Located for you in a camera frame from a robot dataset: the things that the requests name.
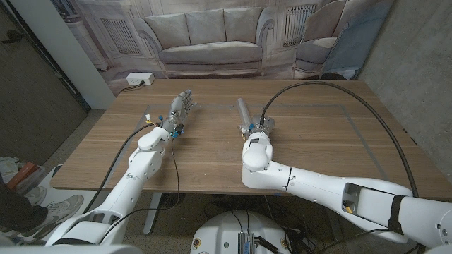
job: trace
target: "concrete wall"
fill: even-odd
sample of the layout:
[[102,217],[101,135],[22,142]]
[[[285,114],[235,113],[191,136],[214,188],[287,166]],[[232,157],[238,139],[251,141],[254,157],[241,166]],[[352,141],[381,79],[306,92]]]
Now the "concrete wall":
[[452,183],[452,1],[395,1],[359,79]]

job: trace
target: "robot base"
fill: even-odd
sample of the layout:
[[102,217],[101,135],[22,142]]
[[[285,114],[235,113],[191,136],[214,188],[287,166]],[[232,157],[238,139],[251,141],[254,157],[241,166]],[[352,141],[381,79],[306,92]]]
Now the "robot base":
[[[289,254],[284,239],[284,231],[273,220],[255,213],[240,210],[224,212],[215,216],[201,226],[193,237],[191,243],[191,254],[215,254],[215,253],[238,253],[239,233],[248,232],[254,237],[262,237],[276,248],[278,253]],[[271,254],[272,252],[261,245],[252,245],[252,250],[246,253]]]

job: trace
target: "sofa image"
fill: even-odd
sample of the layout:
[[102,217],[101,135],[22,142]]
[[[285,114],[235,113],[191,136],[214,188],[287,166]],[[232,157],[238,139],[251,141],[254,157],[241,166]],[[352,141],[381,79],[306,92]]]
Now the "sofa image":
[[163,74],[245,74],[266,68],[272,8],[234,8],[134,18]]
[[[302,41],[297,47],[295,56],[295,64],[293,66],[294,78],[307,78],[309,76],[319,75],[322,72],[323,64],[332,51],[336,49],[338,42],[341,40],[342,32],[347,28],[348,23],[361,13],[375,6],[384,0],[336,0],[307,18]],[[379,28],[369,29],[362,25],[367,40],[348,40],[349,45],[341,45],[344,47],[354,47],[354,52],[349,51],[349,57],[353,59],[354,54],[363,55],[364,59],[368,54],[367,51],[359,51],[363,47],[370,47],[378,34]]]

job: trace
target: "white shoe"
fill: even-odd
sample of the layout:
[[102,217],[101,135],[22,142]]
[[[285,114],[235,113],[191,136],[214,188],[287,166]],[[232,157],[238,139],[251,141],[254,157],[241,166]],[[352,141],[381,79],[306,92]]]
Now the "white shoe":
[[[32,206],[41,205],[42,201],[44,201],[45,196],[47,194],[47,189],[42,186],[34,187],[27,194],[25,194],[25,198],[28,199]],[[6,237],[17,236],[19,232],[8,229],[4,226],[0,226],[0,234]]]
[[41,223],[41,225],[35,227],[32,230],[29,230],[22,234],[24,236],[25,242],[36,241],[38,238],[34,238],[35,235],[40,229],[44,227],[51,227],[52,225],[57,225],[58,223],[64,222],[65,220],[71,218],[83,204],[83,196],[82,195],[73,195],[72,197],[66,199],[63,202],[59,202],[56,204],[50,204],[47,206],[49,213],[47,217]]
[[16,230],[9,229],[5,226],[0,226],[0,235],[5,237],[13,237],[19,235],[19,232]]
[[47,189],[42,186],[34,187],[30,190],[25,197],[30,201],[32,206],[41,205],[42,201],[44,201],[45,196],[47,194]]

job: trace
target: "sofa armrest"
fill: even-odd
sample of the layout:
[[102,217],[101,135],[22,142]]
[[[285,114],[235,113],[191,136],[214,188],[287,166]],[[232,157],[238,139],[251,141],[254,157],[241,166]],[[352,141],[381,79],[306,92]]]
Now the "sofa armrest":
[[256,44],[262,48],[267,40],[267,33],[275,24],[275,10],[271,7],[264,8],[259,16],[256,29]]
[[338,25],[346,0],[331,2],[306,19],[302,42],[331,37]]
[[152,28],[150,28],[150,26],[142,18],[134,18],[133,24],[135,25],[135,29],[138,32],[138,35],[140,35],[140,37],[143,39],[147,39],[147,41],[149,42],[150,47],[153,50],[154,57],[157,60],[160,60],[158,53],[163,50],[163,47]]

